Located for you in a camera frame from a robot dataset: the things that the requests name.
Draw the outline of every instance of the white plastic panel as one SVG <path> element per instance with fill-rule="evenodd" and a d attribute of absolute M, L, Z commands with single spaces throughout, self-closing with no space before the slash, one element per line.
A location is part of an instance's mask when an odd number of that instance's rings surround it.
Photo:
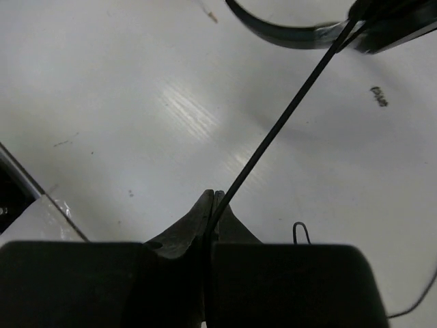
<path fill-rule="evenodd" d="M 10 241 L 83 241 L 53 203 L 42 196 L 0 234 L 0 246 Z"/>
<path fill-rule="evenodd" d="M 280 49 L 222 1 L 0 3 L 0 140 L 91 240 L 145 241 L 227 189 L 323 51 Z M 244 0 L 276 23 L 352 1 Z M 435 33 L 336 56 L 232 202 L 263 241 L 304 221 L 369 259 L 389 312 L 437 258 Z M 388 107 L 370 92 L 378 86 Z M 433 327 L 437 292 L 394 327 Z"/>

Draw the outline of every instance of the black curved piece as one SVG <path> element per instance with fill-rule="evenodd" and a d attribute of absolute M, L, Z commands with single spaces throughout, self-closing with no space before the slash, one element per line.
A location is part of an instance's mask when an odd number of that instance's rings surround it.
<path fill-rule="evenodd" d="M 344 23 L 329 23 L 313 27 L 288 27 L 275 25 L 248 13 L 235 0 L 226 4 L 236 17 L 254 34 L 269 43 L 291 49 L 328 48 L 339 36 Z"/>
<path fill-rule="evenodd" d="M 346 22 L 313 27 L 268 23 L 247 12 L 235 0 L 225 0 L 240 22 L 261 39 L 290 49 L 325 49 L 339 36 Z M 351 17 L 362 1 L 349 10 Z M 341 51 L 350 46 L 362 53 L 379 53 L 437 29 L 435 0 L 374 0 Z"/>

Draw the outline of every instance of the black cable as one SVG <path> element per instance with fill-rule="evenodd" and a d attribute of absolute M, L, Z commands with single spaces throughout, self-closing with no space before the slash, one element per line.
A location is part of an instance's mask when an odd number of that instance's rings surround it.
<path fill-rule="evenodd" d="M 293 244 L 295 244 L 295 245 L 298 244 L 298 237 L 297 237 L 297 227 L 298 226 L 301 226 L 303 228 L 303 230 L 305 231 L 305 236 L 307 236 L 307 242 L 309 245 L 311 245 L 311 241 L 309 240 L 309 233 L 308 233 L 307 226 L 303 222 L 296 222 L 293 225 Z"/>
<path fill-rule="evenodd" d="M 428 282 L 428 284 L 426 285 L 425 289 L 423 290 L 423 292 L 421 293 L 421 295 L 419 296 L 417 301 L 415 301 L 407 310 L 404 310 L 404 311 L 401 311 L 401 312 L 398 312 L 398 313 L 394 313 L 394 314 L 390 314 L 390 315 L 387 316 L 387 318 L 388 319 L 399 318 L 400 316 L 405 316 L 405 315 L 413 312 L 415 309 L 417 309 L 417 307 L 426 298 L 426 295 L 428 295 L 428 292 L 431 289 L 431 287 L 434 285 L 434 282 L 436 282 L 436 279 L 437 279 L 437 267 L 434 270 L 434 274 L 432 275 L 431 280 Z"/>
<path fill-rule="evenodd" d="M 305 235 L 307 237 L 308 244 L 311 245 L 311 241 L 309 239 L 309 233 L 308 233 L 307 226 L 303 222 L 296 222 L 293 225 L 293 244 L 295 244 L 295 245 L 298 244 L 298 238 L 297 238 L 297 227 L 298 226 L 301 226 L 303 228 L 303 230 L 305 231 Z M 405 316 L 407 314 L 410 314 L 414 310 L 416 310 L 418 308 L 418 306 L 426 298 L 426 296 L 428 295 L 429 291 L 431 290 L 431 287 L 434 285 L 436 280 L 437 280 L 437 267 L 435 268 L 434 273 L 433 273 L 431 279 L 427 283 L 426 287 L 423 289 L 423 291 L 422 291 L 421 295 L 419 296 L 419 298 L 408 309 L 406 309 L 404 311 L 401 311 L 401 312 L 398 312 L 398 313 L 389 314 L 387 316 L 387 318 L 388 319 L 399 318 L 400 316 Z"/>
<path fill-rule="evenodd" d="M 266 135 L 264 140 L 258 146 L 256 151 L 253 153 L 252 157 L 249 159 L 247 164 L 244 166 L 243 170 L 238 174 L 234 183 L 230 186 L 229 190 L 223 196 L 220 204 L 217 206 L 217 209 L 212 214 L 211 219 L 209 220 L 206 229 L 205 229 L 205 242 L 206 245 L 210 244 L 212 232 L 214 231 L 221 215 L 226 209 L 227 205 L 231 202 L 231 199 L 235 196 L 238 189 L 241 187 L 242 183 L 246 180 L 247 176 L 251 173 L 252 169 L 258 163 L 259 159 L 263 155 L 263 153 L 267 150 L 268 146 L 272 143 L 273 139 L 278 135 L 279 131 L 283 128 L 285 123 L 287 123 L 290 116 L 293 114 L 294 110 L 303 100 L 303 98 L 307 95 L 308 91 L 311 89 L 317 78 L 323 72 L 325 67 L 328 65 L 329 61 L 334 57 L 337 49 L 343 44 L 346 38 L 349 36 L 350 32 L 353 30 L 357 22 L 361 19 L 367 8 L 371 4 L 371 0 L 362 0 L 361 7 L 356 11 L 356 14 L 350 18 L 348 24 L 345 26 L 343 31 L 340 33 L 339 37 L 333 42 L 333 45 L 328 49 L 328 51 L 323 56 L 322 60 L 317 64 L 314 68 L 313 72 L 310 74 L 309 78 L 305 81 L 301 89 L 295 95 L 291 103 L 288 105 L 287 109 L 283 112 L 281 117 L 277 120 L 275 125 Z"/>

